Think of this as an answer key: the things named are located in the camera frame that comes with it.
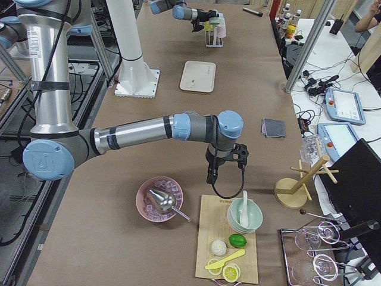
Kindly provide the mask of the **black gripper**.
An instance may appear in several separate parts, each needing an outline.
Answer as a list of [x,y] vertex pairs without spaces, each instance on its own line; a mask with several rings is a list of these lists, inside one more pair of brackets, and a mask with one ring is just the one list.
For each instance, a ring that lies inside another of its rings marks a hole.
[[213,145],[209,145],[205,153],[205,158],[208,162],[207,183],[214,184],[217,180],[218,168],[226,161],[231,161],[233,158],[233,150],[219,150]]
[[217,10],[209,10],[209,12],[205,12],[200,9],[192,9],[192,14],[190,21],[193,26],[193,32],[200,32],[204,29],[203,23],[208,21],[210,17],[219,17]]

